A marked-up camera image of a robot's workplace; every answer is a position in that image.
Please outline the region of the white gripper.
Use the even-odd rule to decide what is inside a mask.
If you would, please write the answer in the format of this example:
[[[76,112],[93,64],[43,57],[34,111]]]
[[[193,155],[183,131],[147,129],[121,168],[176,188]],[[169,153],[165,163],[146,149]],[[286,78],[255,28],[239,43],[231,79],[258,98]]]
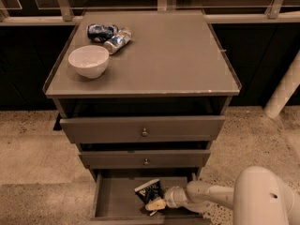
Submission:
[[[188,197],[183,187],[170,187],[164,193],[164,199],[155,199],[149,202],[145,209],[147,211],[162,210],[166,204],[170,208],[184,207],[188,203]]]

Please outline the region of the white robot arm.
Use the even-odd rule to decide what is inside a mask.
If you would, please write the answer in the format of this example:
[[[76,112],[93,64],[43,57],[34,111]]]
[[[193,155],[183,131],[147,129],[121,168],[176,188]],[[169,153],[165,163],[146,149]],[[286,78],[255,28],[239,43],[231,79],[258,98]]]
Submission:
[[[233,210],[233,225],[300,225],[300,196],[273,172],[250,166],[239,173],[233,187],[193,180],[171,187],[148,202],[148,211],[185,207],[199,212],[212,202]]]

